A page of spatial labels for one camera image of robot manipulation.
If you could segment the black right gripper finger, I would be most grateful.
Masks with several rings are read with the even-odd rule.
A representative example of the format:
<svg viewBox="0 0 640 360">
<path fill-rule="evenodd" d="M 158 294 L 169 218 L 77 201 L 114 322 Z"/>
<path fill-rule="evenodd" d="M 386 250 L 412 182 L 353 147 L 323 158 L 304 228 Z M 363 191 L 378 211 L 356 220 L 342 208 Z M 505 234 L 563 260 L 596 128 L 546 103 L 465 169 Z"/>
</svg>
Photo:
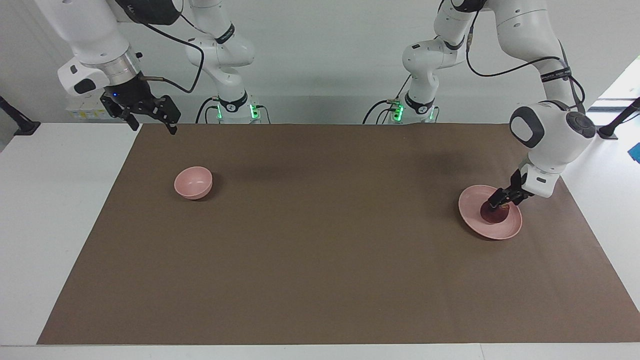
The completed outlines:
<svg viewBox="0 0 640 360">
<path fill-rule="evenodd" d="M 130 127 L 131 130 L 137 132 L 140 127 L 140 123 L 135 116 L 131 114 L 131 110 L 128 107 L 123 109 L 121 105 L 117 104 L 110 97 L 103 97 L 102 105 L 112 118 L 122 120 Z"/>
<path fill-rule="evenodd" d="M 178 121 L 181 118 L 181 112 L 169 95 L 163 95 L 160 98 L 152 100 L 154 108 L 152 118 L 160 121 L 166 126 L 170 135 L 174 136 L 178 132 Z"/>
</svg>

